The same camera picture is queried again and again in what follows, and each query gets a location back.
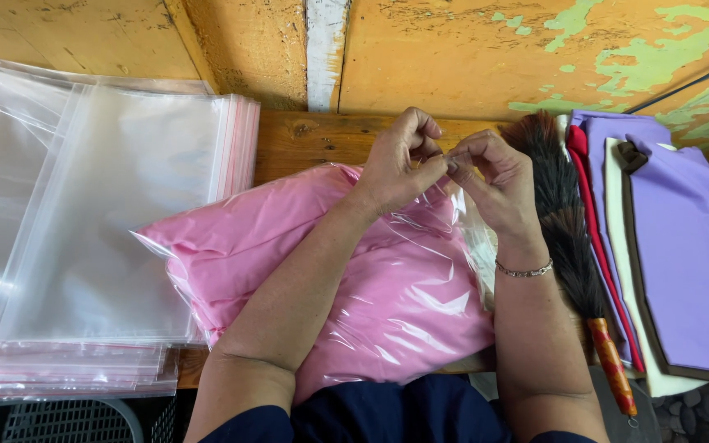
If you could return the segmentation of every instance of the bracelet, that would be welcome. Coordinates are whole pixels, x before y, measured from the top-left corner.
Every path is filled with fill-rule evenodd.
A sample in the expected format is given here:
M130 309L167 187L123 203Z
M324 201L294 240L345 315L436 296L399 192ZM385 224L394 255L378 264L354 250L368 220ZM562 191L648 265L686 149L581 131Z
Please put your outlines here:
M505 274L508 274L510 277L537 277L539 275L546 274L546 272L548 272L549 269L551 269L551 265L552 265L551 258L549 258L549 263L545 267L542 267L538 270L528 270L526 272L518 272L518 271L514 271L514 270L505 269L502 265L499 264L499 262L497 260L494 260L494 263L497 265L497 269L504 272Z

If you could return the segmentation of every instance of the blue wire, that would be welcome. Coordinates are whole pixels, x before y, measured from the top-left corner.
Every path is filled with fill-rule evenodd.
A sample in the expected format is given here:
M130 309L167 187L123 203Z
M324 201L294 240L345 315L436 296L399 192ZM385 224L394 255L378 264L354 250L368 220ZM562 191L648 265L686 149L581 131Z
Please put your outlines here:
M633 108L623 112L623 114L633 114L636 111L642 110L648 106L655 105L656 103L660 102L661 100L664 100L665 98L673 96L673 95L677 94L678 92L684 90L686 87L691 87L691 86L701 83L705 80L709 80L709 73L702 75L700 78L693 80L687 84L684 84L683 86L680 86L679 88L675 89L674 91L670 91L670 92L667 92L666 94L662 94L661 96L647 100L646 102L642 103L641 105L636 105Z

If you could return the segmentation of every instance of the purple fabric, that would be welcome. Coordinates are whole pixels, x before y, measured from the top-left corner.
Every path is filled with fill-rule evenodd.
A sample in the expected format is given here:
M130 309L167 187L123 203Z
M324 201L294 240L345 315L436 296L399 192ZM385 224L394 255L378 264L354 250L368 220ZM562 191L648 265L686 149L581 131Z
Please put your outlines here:
M709 166L628 136L649 159L631 176L645 298L671 365L709 370Z
M596 216L598 218L598 232L604 243L606 261L609 263L609 270L614 277L617 294L621 300L621 307L629 319L631 334L636 337L636 328L628 309L622 302L622 285L615 266L615 255L611 250L609 233L606 229L606 207L604 202L604 163L606 161L606 138L626 139L628 134L634 134L648 143L671 144L672 139L669 130L655 121L652 116L610 114L596 111L575 110L571 113L571 125L577 125L584 129L587 134L588 159L590 161L590 182L592 196L596 206ZM630 361L630 354L621 349L620 357Z

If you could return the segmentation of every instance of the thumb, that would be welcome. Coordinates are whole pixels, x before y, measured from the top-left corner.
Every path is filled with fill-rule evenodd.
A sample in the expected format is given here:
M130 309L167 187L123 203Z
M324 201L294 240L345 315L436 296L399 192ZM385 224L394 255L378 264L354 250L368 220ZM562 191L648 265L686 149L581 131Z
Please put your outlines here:
M412 181L424 192L431 185L437 183L448 172L448 160L443 155L436 155L428 159L409 173Z
M499 195L499 190L496 187L486 183L469 166L459 166L454 163L451 170L448 171L448 176L458 186L461 186L476 204L487 203L488 200L495 199Z

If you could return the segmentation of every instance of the navy blue shirt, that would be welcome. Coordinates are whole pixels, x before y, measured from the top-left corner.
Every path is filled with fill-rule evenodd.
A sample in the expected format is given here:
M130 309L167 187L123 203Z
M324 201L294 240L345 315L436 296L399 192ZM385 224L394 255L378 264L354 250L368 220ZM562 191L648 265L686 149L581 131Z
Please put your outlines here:
M202 443L377 441L509 443L497 411L461 377L431 374L406 386L355 381L323 388L291 410L260 406L228 420ZM532 443L594 443L546 432Z

